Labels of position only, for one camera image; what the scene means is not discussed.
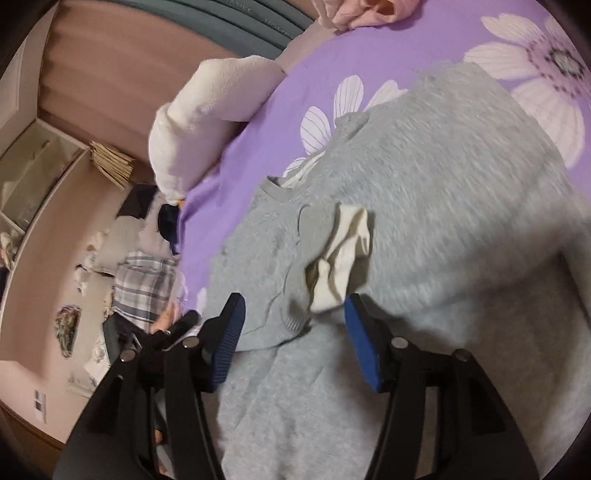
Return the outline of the person's left hand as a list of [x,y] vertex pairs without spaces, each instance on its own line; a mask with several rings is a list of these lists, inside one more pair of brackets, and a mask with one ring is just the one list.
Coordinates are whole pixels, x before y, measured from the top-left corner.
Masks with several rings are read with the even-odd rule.
[[165,310],[158,316],[158,318],[150,325],[149,332],[154,334],[158,331],[168,331],[170,327],[180,318],[181,312],[179,305],[170,302]]

